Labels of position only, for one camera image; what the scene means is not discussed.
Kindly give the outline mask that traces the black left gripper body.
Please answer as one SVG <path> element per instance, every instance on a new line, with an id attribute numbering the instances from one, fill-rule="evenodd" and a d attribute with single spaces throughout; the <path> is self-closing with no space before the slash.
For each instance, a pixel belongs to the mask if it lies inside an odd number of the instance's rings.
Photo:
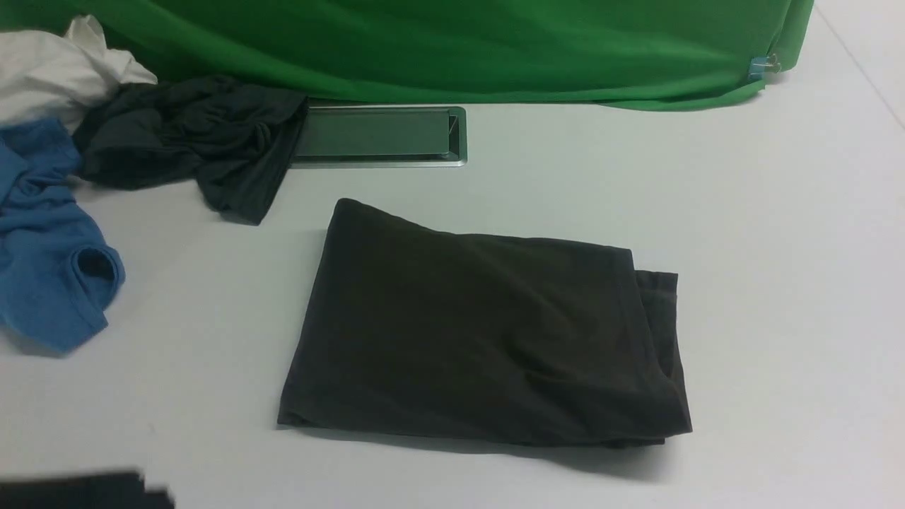
<path id="1" fill-rule="evenodd" d="M 136 471 L 6 479 L 2 508 L 175 508 L 165 488 L 148 488 Z"/>

